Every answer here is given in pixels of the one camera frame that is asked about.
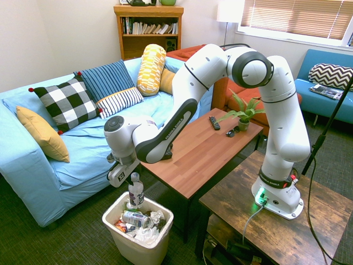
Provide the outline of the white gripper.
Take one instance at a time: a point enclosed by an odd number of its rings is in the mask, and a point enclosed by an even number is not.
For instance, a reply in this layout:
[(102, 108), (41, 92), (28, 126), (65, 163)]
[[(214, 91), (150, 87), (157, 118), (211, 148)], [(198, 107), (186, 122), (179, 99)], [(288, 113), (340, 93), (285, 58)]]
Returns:
[(108, 171), (107, 180), (113, 187), (121, 186), (125, 180), (129, 185), (133, 185), (129, 175), (136, 169), (139, 164), (139, 160), (136, 160), (130, 165), (121, 165), (118, 161), (116, 161)]

